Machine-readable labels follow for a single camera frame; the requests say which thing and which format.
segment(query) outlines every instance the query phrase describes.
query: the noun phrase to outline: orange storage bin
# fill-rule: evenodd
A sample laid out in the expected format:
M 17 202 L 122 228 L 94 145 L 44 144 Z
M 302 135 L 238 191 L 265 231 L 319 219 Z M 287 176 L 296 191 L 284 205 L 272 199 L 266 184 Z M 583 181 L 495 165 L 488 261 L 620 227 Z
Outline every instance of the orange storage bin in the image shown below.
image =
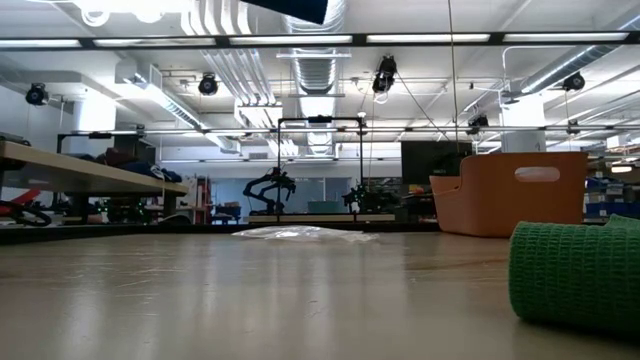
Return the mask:
M 582 223 L 585 153 L 470 156 L 460 175 L 430 177 L 442 231 L 509 237 L 520 221 Z

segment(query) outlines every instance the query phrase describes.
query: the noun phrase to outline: plastic sheet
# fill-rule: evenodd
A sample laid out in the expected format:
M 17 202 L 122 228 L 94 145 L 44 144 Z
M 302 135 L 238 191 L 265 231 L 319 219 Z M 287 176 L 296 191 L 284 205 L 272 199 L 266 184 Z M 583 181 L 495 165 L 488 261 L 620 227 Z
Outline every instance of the plastic sheet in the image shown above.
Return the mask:
M 365 234 L 362 231 L 326 229 L 316 226 L 268 226 L 259 229 L 240 231 L 233 235 L 258 239 L 278 239 L 300 242 L 330 240 L 367 242 L 378 238 L 378 234 Z

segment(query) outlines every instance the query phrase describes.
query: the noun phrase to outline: green fabric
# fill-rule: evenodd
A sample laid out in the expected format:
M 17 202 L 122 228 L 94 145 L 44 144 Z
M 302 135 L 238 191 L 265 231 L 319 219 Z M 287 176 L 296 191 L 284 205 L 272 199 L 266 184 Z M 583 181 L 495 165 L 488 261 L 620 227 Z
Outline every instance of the green fabric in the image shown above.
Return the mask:
M 640 231 L 520 223 L 509 295 L 526 320 L 640 335 Z
M 630 230 L 640 230 L 640 220 L 613 214 L 609 218 L 609 222 L 605 227 L 621 227 Z

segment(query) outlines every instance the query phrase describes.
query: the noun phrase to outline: white ceiling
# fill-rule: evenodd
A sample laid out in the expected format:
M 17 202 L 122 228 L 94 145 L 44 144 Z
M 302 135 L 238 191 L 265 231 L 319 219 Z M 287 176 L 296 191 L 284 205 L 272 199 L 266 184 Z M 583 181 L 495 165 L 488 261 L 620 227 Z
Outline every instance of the white ceiling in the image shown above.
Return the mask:
M 449 31 L 446 0 L 348 0 L 348 4 L 346 32 Z M 637 0 L 451 0 L 451 6 L 454 31 L 611 30 L 612 21 L 622 14 L 640 14 Z M 141 23 L 132 15 L 114 15 L 101 28 L 83 28 L 74 5 L 60 4 L 58 7 L 60 9 L 26 0 L 0 1 L 0 37 L 184 35 L 177 15 L 167 15 L 155 24 Z M 252 6 L 250 19 L 257 33 L 283 32 L 281 16 L 271 11 Z M 569 50 L 510 50 L 506 57 L 506 76 L 512 80 L 525 78 Z M 354 116 L 363 108 L 369 117 L 375 116 L 376 124 L 384 126 L 420 126 L 428 123 L 400 81 L 392 88 L 390 100 L 385 105 L 374 106 L 371 96 L 365 98 L 362 94 L 370 86 L 368 79 L 380 57 L 385 54 L 395 56 L 400 75 L 406 79 L 410 91 L 416 94 L 420 105 L 439 126 L 448 123 L 456 113 L 454 86 L 448 81 L 453 75 L 453 60 L 458 77 L 455 84 L 458 112 L 482 94 L 480 90 L 469 90 L 471 81 L 475 82 L 476 87 L 490 87 L 505 76 L 502 68 L 503 49 L 496 47 L 456 48 L 453 59 L 450 48 L 356 48 L 345 51 L 349 51 L 352 58 L 342 61 L 340 77 L 344 80 L 342 86 L 346 97 L 338 99 L 338 114 Z M 291 92 L 290 62 L 276 59 L 278 52 L 287 52 L 287 49 L 262 49 L 260 55 L 276 96 L 286 99 Z M 0 67 L 4 71 L 76 71 L 105 89 L 120 94 L 114 84 L 114 68 L 124 56 L 137 57 L 165 70 L 165 75 L 170 75 L 165 79 L 167 89 L 182 96 L 198 112 L 233 111 L 234 99 L 225 89 L 215 97 L 197 94 L 199 77 L 210 70 L 198 51 L 4 53 L 0 55 Z M 640 46 L 624 47 L 595 62 L 582 71 L 588 82 L 587 88 L 637 66 L 638 58 Z M 359 87 L 349 80 L 354 77 L 360 79 Z M 181 79 L 191 80 L 192 83 L 185 89 L 179 85 Z M 443 87 L 446 87 L 446 92 L 442 96 L 433 95 Z M 571 102 L 568 106 L 569 115 L 638 89 L 640 73 L 631 74 Z M 549 100 L 546 115 L 550 123 L 567 117 L 565 106 L 555 106 L 558 100 L 554 98 L 558 96 L 564 99 L 562 92 L 546 95 Z M 127 104 L 140 110 L 141 118 L 155 120 L 148 127 L 172 126 L 171 116 L 148 101 L 130 99 Z M 640 116 L 640 106 L 629 106 L 607 114 L 600 120 L 614 122 L 635 116 Z M 233 126 L 233 122 L 212 119 L 210 125 Z M 375 140 L 393 141 L 395 138 L 397 135 L 381 134 L 376 135 Z M 202 143 L 201 139 L 178 139 L 173 140 L 179 145 Z

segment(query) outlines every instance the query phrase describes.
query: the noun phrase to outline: screen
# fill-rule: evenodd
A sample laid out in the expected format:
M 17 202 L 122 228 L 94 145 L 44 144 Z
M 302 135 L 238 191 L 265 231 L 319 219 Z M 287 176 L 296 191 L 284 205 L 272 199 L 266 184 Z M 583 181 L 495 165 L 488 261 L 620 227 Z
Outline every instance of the screen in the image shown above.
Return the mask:
M 242 0 L 249 4 L 322 25 L 329 0 Z
M 460 163 L 469 155 L 472 155 L 471 143 L 403 141 L 402 182 L 429 184 L 432 175 L 459 176 Z

